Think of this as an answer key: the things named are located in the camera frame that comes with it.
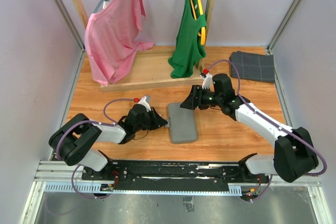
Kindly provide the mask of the grey plastic tool case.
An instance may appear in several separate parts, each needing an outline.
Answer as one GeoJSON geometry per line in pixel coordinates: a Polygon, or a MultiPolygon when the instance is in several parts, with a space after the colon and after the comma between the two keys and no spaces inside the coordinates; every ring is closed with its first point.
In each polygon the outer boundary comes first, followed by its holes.
{"type": "Polygon", "coordinates": [[[198,139],[196,120],[193,110],[180,107],[180,103],[167,106],[167,127],[173,144],[192,143],[198,139]]]}

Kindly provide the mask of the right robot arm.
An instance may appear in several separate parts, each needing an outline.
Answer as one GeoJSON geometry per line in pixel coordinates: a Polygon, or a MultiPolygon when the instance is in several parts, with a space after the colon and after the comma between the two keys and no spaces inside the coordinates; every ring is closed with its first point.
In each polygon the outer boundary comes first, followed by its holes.
{"type": "Polygon", "coordinates": [[[250,182],[256,175],[269,174],[292,183],[309,175],[319,165],[311,136],[305,128],[293,129],[282,124],[248,99],[240,97],[225,73],[202,74],[202,78],[203,84],[192,86],[181,108],[206,110],[218,107],[224,115],[250,127],[274,147],[272,155],[252,153],[239,161],[238,177],[242,181],[250,182]]]}

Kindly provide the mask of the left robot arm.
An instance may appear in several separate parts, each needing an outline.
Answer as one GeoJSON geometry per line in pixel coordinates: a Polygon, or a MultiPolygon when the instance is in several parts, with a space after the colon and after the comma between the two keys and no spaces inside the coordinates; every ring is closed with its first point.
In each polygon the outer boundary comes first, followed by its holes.
{"type": "Polygon", "coordinates": [[[96,176],[105,180],[112,175],[112,166],[105,154],[92,148],[96,142],[126,144],[134,140],[139,131],[153,131],[167,124],[155,108],[137,103],[127,115],[112,124],[94,121],[79,113],[55,132],[48,144],[56,158],[68,166],[91,168],[96,176]]]}

